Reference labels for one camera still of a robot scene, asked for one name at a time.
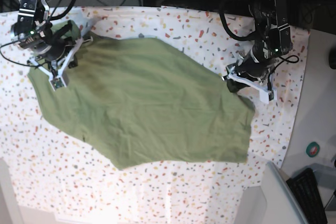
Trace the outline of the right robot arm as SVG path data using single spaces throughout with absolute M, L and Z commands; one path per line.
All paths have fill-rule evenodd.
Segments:
M 12 38 L 18 40 L 22 49 L 31 49 L 47 62 L 61 59 L 75 43 L 66 33 L 74 28 L 68 21 L 61 28 L 53 31 L 52 21 L 65 17 L 74 7 L 76 0 L 59 15 L 50 12 L 49 0 L 18 0 L 19 11 L 17 22 L 12 25 Z

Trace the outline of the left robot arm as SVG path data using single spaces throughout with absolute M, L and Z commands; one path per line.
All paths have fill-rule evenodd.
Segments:
M 290 55 L 292 50 L 290 26 L 286 0 L 210 0 L 216 5 L 220 20 L 227 35 L 235 41 L 254 42 L 253 47 L 235 63 L 226 66 L 223 77 L 231 93 L 252 87 L 269 100 L 275 98 L 272 77 L 284 62 L 297 63 L 298 56 Z M 254 31 L 239 36 L 229 27 L 227 11 L 249 11 L 254 19 Z

